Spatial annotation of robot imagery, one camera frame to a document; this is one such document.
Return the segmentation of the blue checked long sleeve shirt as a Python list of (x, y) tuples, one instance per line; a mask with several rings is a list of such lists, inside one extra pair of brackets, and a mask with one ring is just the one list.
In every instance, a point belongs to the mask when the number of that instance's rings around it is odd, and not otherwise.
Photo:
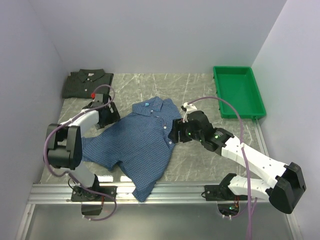
[(180, 117), (170, 98), (135, 103), (100, 135), (82, 138), (82, 159), (109, 171), (118, 165), (135, 185), (133, 196), (144, 202), (169, 164), (175, 144), (168, 135)]

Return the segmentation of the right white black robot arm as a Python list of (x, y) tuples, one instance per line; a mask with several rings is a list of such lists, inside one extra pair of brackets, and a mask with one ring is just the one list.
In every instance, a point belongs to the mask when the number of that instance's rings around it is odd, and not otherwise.
[(235, 173), (227, 174), (216, 190), (204, 188), (207, 201), (227, 201), (245, 197), (269, 200), (282, 213), (291, 214), (307, 187), (301, 167), (285, 164), (241, 143), (231, 132), (213, 127), (204, 112), (195, 110), (186, 119), (173, 120), (168, 135), (174, 142), (198, 141), (208, 151), (232, 160), (256, 174), (259, 178), (246, 178)]

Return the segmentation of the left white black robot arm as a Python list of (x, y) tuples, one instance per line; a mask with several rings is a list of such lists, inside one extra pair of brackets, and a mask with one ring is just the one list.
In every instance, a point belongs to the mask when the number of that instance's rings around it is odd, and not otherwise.
[(121, 119), (113, 101), (104, 104), (92, 101), (79, 114), (68, 121), (52, 123), (47, 128), (43, 160), (48, 170), (56, 177), (68, 175), (89, 201), (101, 195), (98, 177), (83, 163), (82, 137), (92, 126), (97, 129), (116, 123)]

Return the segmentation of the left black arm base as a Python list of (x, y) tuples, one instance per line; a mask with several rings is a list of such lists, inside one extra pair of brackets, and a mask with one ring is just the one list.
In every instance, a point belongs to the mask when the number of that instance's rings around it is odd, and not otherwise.
[(79, 186), (73, 188), (70, 200), (71, 202), (81, 203), (81, 213), (89, 217), (99, 216), (104, 203), (113, 202), (112, 199), (104, 195), (89, 192)]

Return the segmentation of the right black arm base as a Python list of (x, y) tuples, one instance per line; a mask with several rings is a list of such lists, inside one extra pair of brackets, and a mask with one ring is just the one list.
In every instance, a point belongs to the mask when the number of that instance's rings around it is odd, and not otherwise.
[(248, 196), (234, 194), (228, 186), (231, 184), (231, 180), (237, 177), (235, 173), (228, 173), (226, 177), (220, 182), (220, 184), (209, 184), (204, 186), (204, 191), (201, 193), (201, 197), (207, 202), (217, 202), (218, 213), (222, 218), (239, 217), (247, 209), (247, 204), (244, 209), (240, 208), (240, 201), (247, 201)]

